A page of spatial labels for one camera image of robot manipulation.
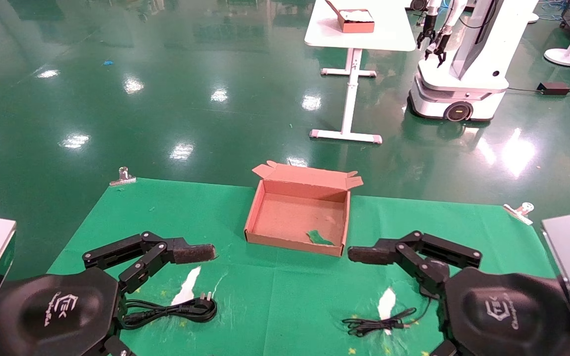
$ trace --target white paper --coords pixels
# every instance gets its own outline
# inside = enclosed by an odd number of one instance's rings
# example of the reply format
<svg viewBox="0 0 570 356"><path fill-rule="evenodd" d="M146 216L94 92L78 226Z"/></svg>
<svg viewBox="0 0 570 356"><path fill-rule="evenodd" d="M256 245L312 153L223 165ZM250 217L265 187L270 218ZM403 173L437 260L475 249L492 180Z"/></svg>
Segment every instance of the white paper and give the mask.
<svg viewBox="0 0 570 356"><path fill-rule="evenodd" d="M386 291L384 291L382 298L380 298L380 303L378 304L378 313L380 313L380 320L391 317L391 311L395 306L396 300L397 297L395 296L393 289L389 287ZM391 331L389 329L384 329L384 332L387 335L391 334Z"/></svg>
<svg viewBox="0 0 570 356"><path fill-rule="evenodd" d="M348 21L372 22L373 18L368 11L340 11L341 16Z"/></svg>
<svg viewBox="0 0 570 356"><path fill-rule="evenodd" d="M197 282L199 272L201 272L201 266L193 268L192 271L188 273L186 280L182 283L182 289L179 291L179 293L177 293L171 302L172 306L176 306L177 304L181 304L183 302L188 302L189 300L195 298L195 294L193 294L192 289L195 286L195 282Z"/></svg>

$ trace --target small cardboard box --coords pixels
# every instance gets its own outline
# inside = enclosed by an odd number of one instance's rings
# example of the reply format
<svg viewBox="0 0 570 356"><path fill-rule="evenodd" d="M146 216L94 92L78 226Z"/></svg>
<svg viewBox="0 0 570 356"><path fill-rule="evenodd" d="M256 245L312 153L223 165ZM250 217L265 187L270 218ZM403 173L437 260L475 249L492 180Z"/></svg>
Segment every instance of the small cardboard box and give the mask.
<svg viewBox="0 0 570 356"><path fill-rule="evenodd" d="M362 185L357 172L324 171L268 161L252 170L258 184L245 225L246 240L340 257L349 224L349 189ZM317 230L333 245L312 243Z"/></svg>
<svg viewBox="0 0 570 356"><path fill-rule="evenodd" d="M371 16L371 13L369 12L368 9L346 8L345 4L341 4L336 0L333 1L326 0L326 2L333 9L335 14L337 14L337 22L340 24L340 29L342 30L342 32L347 34L355 34L355 33L367 34L373 32L373 30L375 29L375 21L373 20L373 16ZM369 16L371 16L371 21L360 22L360 21L346 20L344 16L342 16L341 11L347 11L347 12L365 11L369 13Z"/></svg>

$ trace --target logo on robot base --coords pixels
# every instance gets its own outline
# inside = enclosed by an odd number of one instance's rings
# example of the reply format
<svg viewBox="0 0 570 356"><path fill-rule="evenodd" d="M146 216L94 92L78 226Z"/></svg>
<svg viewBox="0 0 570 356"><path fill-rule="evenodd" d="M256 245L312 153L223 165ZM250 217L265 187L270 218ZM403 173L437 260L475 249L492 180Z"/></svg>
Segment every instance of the logo on robot base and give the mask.
<svg viewBox="0 0 570 356"><path fill-rule="evenodd" d="M74 307L76 307L76 301L79 299L79 297L68 294L65 297L56 298L59 295L61 295L61 292L56 293L54 297L52 297L52 300L50 300L49 304L47 305L46 320L43 326L49 325L50 320L52 320L52 311L54 311L54 313L60 311L58 317L65 318L67 317L67 312L73 311Z"/></svg>
<svg viewBox="0 0 570 356"><path fill-rule="evenodd" d="M498 321L503 321L509 317L512 318L512 329L518 330L518 314L514 307L514 301L507 293L503 293L505 302L498 301L498 297L489 297L490 300L485 301L487 314Z"/></svg>

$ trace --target green tablecloth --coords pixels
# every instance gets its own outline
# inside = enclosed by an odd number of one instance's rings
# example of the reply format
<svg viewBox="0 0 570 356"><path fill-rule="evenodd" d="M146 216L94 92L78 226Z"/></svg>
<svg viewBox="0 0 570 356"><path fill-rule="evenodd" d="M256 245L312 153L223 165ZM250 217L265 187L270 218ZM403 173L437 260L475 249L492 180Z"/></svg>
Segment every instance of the green tablecloth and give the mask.
<svg viewBox="0 0 570 356"><path fill-rule="evenodd" d="M419 324L365 338L346 334L339 322L378 318L388 287L393 313L425 307L416 283L398 266L368 266L347 259L252 245L243 227L255 189L139 178L109 187L72 237L50 273L83 270L81 255L145 230L212 243L219 257L192 265L167 265L131 298L169 304L188 272L201 265L195 295L213 291L219 314L209 323L161 318L124 340L138 356L423 356L442 340L433 304ZM501 207L353 196L347 245L371 246L380 237L421 230L477 248L481 269L549 277L545 250L527 225ZM116 277L127 264L108 272Z"/></svg>

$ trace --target lamp base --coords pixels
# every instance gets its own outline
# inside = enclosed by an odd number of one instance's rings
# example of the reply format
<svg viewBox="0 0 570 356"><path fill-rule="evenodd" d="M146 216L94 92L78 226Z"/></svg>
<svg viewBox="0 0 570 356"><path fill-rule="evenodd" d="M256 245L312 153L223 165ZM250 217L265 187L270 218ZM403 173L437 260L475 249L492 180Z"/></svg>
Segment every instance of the lamp base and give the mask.
<svg viewBox="0 0 570 356"><path fill-rule="evenodd" d="M545 58L559 65L570 67L570 53L567 55L567 50L563 48L548 49L545 52Z"/></svg>

